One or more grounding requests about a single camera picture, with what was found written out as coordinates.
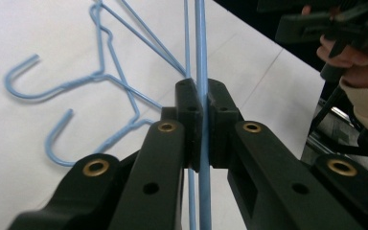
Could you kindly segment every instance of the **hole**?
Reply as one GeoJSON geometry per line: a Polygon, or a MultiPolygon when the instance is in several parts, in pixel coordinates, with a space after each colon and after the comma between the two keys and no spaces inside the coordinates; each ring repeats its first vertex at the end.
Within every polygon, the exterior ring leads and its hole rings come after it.
{"type": "Polygon", "coordinates": [[[97,163],[94,163],[92,165],[89,166],[89,171],[93,172],[93,171],[99,171],[101,169],[104,168],[104,164],[103,163],[100,163],[100,162],[97,162],[97,163]]]}
{"type": "Polygon", "coordinates": [[[294,190],[295,193],[300,195],[306,195],[310,192],[309,188],[307,186],[301,184],[301,183],[294,183],[292,184],[292,190],[294,190]]]}
{"type": "Polygon", "coordinates": [[[248,132],[260,132],[262,131],[262,128],[254,123],[246,123],[243,125],[243,129],[248,132]]]}
{"type": "Polygon", "coordinates": [[[109,163],[102,159],[95,159],[88,162],[82,169],[86,176],[98,176],[105,173],[109,169],[109,163]]]}
{"type": "Polygon", "coordinates": [[[327,163],[328,168],[335,173],[345,175],[345,176],[355,176],[357,175],[357,169],[346,161],[339,159],[331,159],[327,163]]]}
{"type": "Polygon", "coordinates": [[[153,195],[159,191],[158,184],[151,182],[143,186],[143,193],[147,195],[153,195]]]}
{"type": "Polygon", "coordinates": [[[337,169],[341,170],[341,171],[344,171],[344,172],[348,172],[350,169],[349,167],[347,167],[346,165],[344,164],[341,164],[341,163],[334,163],[333,164],[337,169]]]}
{"type": "Polygon", "coordinates": [[[175,130],[175,124],[163,123],[158,126],[158,129],[163,132],[171,132],[175,130]]]}
{"type": "Polygon", "coordinates": [[[187,110],[194,112],[194,111],[196,111],[196,107],[195,106],[190,106],[190,107],[187,108],[187,110]]]}

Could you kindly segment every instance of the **finger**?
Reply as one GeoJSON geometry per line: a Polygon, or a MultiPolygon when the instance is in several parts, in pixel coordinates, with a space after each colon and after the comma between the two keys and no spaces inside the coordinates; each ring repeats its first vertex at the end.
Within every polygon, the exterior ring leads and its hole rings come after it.
{"type": "MultiPolygon", "coordinates": [[[[329,54],[334,46],[334,41],[330,41],[326,39],[323,35],[321,36],[319,41],[321,42],[322,46],[328,51],[328,54],[329,54]]],[[[341,54],[331,59],[338,59],[338,60],[344,60],[347,62],[352,62],[353,64],[359,65],[359,66],[368,65],[368,56],[352,48],[351,46],[346,46],[341,54]]]]}
{"type": "Polygon", "coordinates": [[[330,51],[324,46],[319,47],[316,50],[316,54],[319,56],[319,58],[321,58],[331,66],[341,68],[351,68],[354,65],[354,63],[349,60],[343,60],[338,57],[329,58],[330,51]]]}
{"type": "Polygon", "coordinates": [[[303,7],[303,9],[301,10],[301,14],[302,15],[308,15],[311,13],[311,6],[306,5],[303,7]]]}
{"type": "Polygon", "coordinates": [[[353,88],[368,88],[368,68],[348,69],[342,80],[353,88]]]}

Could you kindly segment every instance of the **metal rod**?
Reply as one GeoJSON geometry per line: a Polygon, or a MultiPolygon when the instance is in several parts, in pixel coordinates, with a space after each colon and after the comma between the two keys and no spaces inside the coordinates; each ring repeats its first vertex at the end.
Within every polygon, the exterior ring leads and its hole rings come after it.
{"type": "Polygon", "coordinates": [[[109,12],[113,17],[118,19],[122,24],[124,24],[125,27],[127,27],[132,33],[134,33],[137,37],[139,37],[143,42],[145,42],[155,53],[157,53],[162,59],[164,59],[168,64],[170,64],[174,69],[176,69],[181,75],[185,76],[185,73],[183,70],[181,70],[169,57],[167,57],[165,54],[163,54],[157,47],[155,47],[151,42],[149,42],[147,39],[145,39],[141,34],[139,34],[136,30],[133,29],[127,22],[125,22],[122,17],[120,17],[115,11],[113,11],[111,8],[109,8],[107,5],[102,4],[103,8],[109,12]]]}
{"type": "Polygon", "coordinates": [[[211,185],[208,157],[208,71],[207,46],[205,32],[205,4],[195,0],[195,36],[196,36],[196,88],[203,109],[201,158],[199,169],[199,228],[211,230],[211,185]]]}
{"type": "MultiPolygon", "coordinates": [[[[185,30],[185,78],[191,77],[190,65],[190,29],[188,22],[188,0],[184,0],[184,30],[185,30]]],[[[188,169],[188,202],[190,230],[196,230],[196,188],[194,171],[188,169]]]]}
{"type": "Polygon", "coordinates": [[[127,3],[127,1],[122,0],[122,3],[127,7],[127,9],[133,14],[133,16],[136,18],[136,20],[142,25],[142,27],[148,32],[148,34],[151,36],[151,38],[154,39],[154,41],[160,46],[161,49],[166,53],[166,55],[170,58],[170,60],[175,63],[175,66],[179,68],[182,72],[184,72],[184,68],[181,66],[180,62],[172,55],[172,53],[169,51],[169,49],[166,48],[166,46],[163,45],[163,43],[160,41],[160,39],[151,31],[149,26],[142,20],[142,18],[139,16],[139,14],[136,13],[136,11],[127,3]]]}

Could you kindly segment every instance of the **brass grommet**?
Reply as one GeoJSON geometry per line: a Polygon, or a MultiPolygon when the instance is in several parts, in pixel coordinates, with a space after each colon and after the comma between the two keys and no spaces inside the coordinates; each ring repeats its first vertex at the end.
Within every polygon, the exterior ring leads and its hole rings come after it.
{"type": "Polygon", "coordinates": [[[262,131],[262,128],[255,123],[246,123],[243,125],[243,129],[253,133],[262,131]]]}
{"type": "Polygon", "coordinates": [[[82,172],[86,176],[98,176],[105,173],[109,169],[109,163],[102,159],[95,159],[88,162],[82,172]]]}
{"type": "Polygon", "coordinates": [[[162,132],[171,132],[176,129],[176,125],[173,123],[162,123],[158,126],[158,129],[162,132]]]}
{"type": "Polygon", "coordinates": [[[353,167],[346,161],[339,159],[331,159],[327,163],[328,168],[330,168],[335,173],[345,175],[345,176],[355,176],[357,175],[357,169],[353,167]]]}

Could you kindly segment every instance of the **white surface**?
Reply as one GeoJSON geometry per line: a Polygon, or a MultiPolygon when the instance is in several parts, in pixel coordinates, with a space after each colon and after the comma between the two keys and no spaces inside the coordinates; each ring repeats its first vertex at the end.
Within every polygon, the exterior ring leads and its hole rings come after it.
{"type": "MultiPolygon", "coordinates": [[[[184,65],[183,3],[171,0],[128,1],[184,65]]],[[[194,2],[190,10],[194,15],[194,2]]],[[[119,1],[105,1],[134,23],[119,1]]],[[[75,161],[93,151],[132,115],[127,96],[108,81],[91,83],[44,103],[18,100],[4,88],[4,75],[32,54],[42,61],[14,81],[24,93],[37,93],[94,72],[98,64],[92,1],[0,0],[0,229],[16,215],[45,205],[69,169],[52,163],[43,143],[67,108],[75,116],[54,150],[75,161]]],[[[103,23],[115,35],[114,46],[130,85],[173,105],[173,86],[181,76],[105,11],[103,23]]],[[[215,2],[206,1],[209,77],[228,87],[246,120],[268,125],[297,156],[301,155],[322,88],[316,71],[283,51],[215,2]]],[[[195,76],[194,17],[191,18],[192,73],[195,76]]],[[[106,72],[116,75],[110,56],[106,72]]],[[[141,103],[143,117],[159,112],[141,103]]],[[[142,127],[107,153],[123,159],[138,150],[142,127]]],[[[212,170],[214,229],[244,229],[226,171],[212,170]]],[[[187,202],[183,229],[188,229],[187,202]]]]}

